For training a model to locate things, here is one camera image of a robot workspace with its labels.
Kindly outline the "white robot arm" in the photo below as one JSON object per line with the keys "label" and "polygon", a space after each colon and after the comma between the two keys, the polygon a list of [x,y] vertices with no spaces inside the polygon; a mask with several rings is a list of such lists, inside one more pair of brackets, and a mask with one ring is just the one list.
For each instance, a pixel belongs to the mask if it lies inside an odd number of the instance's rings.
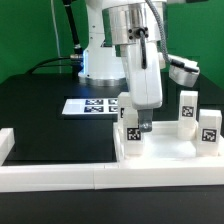
{"label": "white robot arm", "polygon": [[142,132],[152,130],[153,110],[162,105],[158,50],[167,0],[85,0],[89,44],[79,80],[114,86],[125,82]]}

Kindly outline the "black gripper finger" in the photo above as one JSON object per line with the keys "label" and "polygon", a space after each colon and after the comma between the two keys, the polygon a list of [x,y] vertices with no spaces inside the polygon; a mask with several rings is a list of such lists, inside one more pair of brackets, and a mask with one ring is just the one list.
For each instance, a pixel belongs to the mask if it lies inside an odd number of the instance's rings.
{"label": "black gripper finger", "polygon": [[139,129],[141,132],[152,131],[152,118],[153,118],[152,109],[138,111],[138,122],[139,122]]}

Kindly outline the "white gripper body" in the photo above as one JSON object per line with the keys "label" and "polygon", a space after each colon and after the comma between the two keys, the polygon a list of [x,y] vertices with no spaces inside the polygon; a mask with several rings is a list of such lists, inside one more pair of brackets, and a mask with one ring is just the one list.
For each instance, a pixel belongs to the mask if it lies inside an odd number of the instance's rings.
{"label": "white gripper body", "polygon": [[162,84],[156,44],[146,44],[146,69],[141,65],[140,44],[124,45],[122,62],[133,108],[159,108],[162,105]]}

